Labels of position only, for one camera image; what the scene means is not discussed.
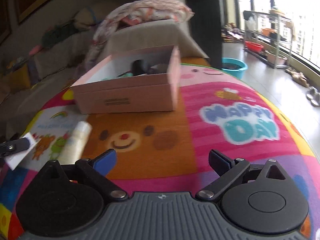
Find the orange square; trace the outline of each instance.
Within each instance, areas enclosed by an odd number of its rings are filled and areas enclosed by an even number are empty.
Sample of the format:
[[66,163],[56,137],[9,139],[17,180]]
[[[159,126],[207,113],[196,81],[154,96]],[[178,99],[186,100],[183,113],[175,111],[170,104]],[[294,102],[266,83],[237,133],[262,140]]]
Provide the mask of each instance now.
[[197,171],[183,99],[176,111],[93,114],[93,130],[83,157],[95,158],[105,150],[117,152],[109,179],[146,179]]

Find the pink box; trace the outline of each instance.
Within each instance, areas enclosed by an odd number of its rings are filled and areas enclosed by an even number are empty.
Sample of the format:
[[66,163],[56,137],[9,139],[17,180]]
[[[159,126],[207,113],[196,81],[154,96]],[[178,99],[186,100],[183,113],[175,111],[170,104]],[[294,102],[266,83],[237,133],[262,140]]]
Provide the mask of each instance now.
[[[114,78],[138,59],[149,65],[168,64],[167,73]],[[177,106],[180,72],[177,46],[137,49],[109,55],[71,89],[82,114],[172,111]],[[102,80],[105,77],[114,79]]]

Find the shoe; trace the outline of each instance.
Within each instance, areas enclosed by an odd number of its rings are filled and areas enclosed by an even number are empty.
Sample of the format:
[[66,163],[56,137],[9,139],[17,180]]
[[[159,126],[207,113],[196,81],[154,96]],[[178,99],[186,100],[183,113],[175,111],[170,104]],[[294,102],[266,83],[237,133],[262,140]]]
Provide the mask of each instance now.
[[297,82],[298,84],[308,88],[309,87],[309,84],[307,82],[307,79],[306,77],[303,75],[302,72],[300,73],[296,73],[296,74],[293,74],[292,75],[292,79],[293,81]]
[[290,75],[297,74],[297,72],[292,67],[287,67],[285,71]]
[[314,87],[310,87],[310,89],[308,90],[306,96],[308,100],[313,99],[314,95],[318,93],[318,90]]
[[311,104],[313,106],[317,106],[319,107],[320,106],[320,94],[319,93],[316,93],[313,97],[313,99],[311,100]]

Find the red basin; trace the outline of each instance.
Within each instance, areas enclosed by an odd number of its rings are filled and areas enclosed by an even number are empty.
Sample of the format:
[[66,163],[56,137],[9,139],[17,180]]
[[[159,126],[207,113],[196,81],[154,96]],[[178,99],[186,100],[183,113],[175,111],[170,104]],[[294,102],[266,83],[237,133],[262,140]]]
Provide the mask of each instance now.
[[255,43],[255,42],[251,42],[251,41],[246,41],[245,45],[249,50],[256,52],[256,53],[259,53],[263,49],[262,45]]

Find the blue basin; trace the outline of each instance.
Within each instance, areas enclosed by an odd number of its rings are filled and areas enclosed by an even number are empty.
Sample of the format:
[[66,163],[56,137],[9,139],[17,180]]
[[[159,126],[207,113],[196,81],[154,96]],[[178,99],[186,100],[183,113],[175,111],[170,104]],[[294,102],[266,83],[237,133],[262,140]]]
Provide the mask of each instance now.
[[238,78],[238,79],[242,79],[244,72],[248,69],[248,66],[246,63],[244,63],[241,60],[238,59],[234,59],[234,58],[228,58],[228,57],[224,57],[222,58],[222,63],[232,63],[232,64],[236,64],[238,65],[240,68],[238,69],[225,69],[222,68],[222,71]]

